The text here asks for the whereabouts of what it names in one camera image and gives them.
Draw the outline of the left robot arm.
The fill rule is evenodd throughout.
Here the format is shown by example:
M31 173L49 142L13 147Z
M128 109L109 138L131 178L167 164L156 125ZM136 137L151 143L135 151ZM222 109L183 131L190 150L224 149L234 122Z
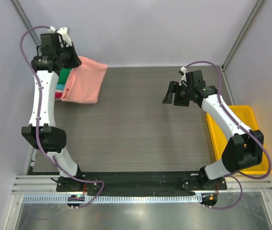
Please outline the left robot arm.
M40 35L41 45L37 55L28 61L33 72L35 92L31 118L21 134L27 142L44 155L59 170L59 185L67 186L77 192L84 186L82 172L71 158L66 144L67 134L56 127L54 118L55 91L59 72L65 67L78 67L78 59L73 43L66 41L58 32Z

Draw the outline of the salmon pink t shirt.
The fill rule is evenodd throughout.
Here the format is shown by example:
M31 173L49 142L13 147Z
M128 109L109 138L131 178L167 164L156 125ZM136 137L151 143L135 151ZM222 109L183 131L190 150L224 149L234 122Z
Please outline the salmon pink t shirt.
M79 56L79 60L81 65L70 71L60 99L63 102L95 104L108 65L83 56Z

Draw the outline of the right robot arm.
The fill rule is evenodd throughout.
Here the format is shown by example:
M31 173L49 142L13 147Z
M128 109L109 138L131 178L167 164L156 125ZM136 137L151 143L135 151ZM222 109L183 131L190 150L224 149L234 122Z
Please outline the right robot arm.
M182 67L179 73L181 80L169 83L163 103L176 106L196 103L212 117L227 140L221 158L200 168L200 187L211 189L222 177L261 164L263 133L245 125L224 102L217 88L206 85L200 70L188 72Z

